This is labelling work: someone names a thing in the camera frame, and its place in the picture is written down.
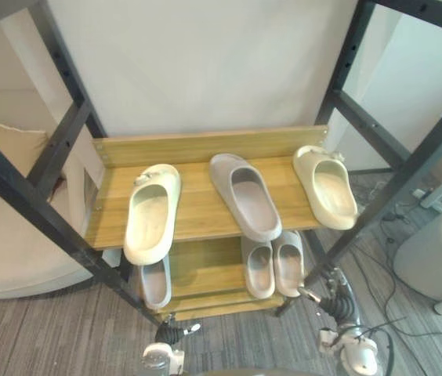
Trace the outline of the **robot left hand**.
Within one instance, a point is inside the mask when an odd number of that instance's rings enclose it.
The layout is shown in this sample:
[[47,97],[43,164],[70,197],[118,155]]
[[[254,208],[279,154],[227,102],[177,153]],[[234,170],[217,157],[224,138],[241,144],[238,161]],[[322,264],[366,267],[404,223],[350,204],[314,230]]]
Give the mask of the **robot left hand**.
[[200,323],[195,323],[189,327],[178,327],[175,325],[175,322],[175,313],[170,313],[158,326],[154,340],[168,345],[175,345],[183,338],[192,335],[201,329]]

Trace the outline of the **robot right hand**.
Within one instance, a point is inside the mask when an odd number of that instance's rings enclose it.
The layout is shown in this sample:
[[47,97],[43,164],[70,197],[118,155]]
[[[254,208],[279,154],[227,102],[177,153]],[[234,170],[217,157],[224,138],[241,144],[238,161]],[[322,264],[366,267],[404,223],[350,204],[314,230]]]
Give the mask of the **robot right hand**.
[[298,286],[297,291],[316,302],[339,326],[359,325],[360,314],[354,298],[353,290],[345,274],[339,267],[324,273],[330,295],[322,297],[303,285]]

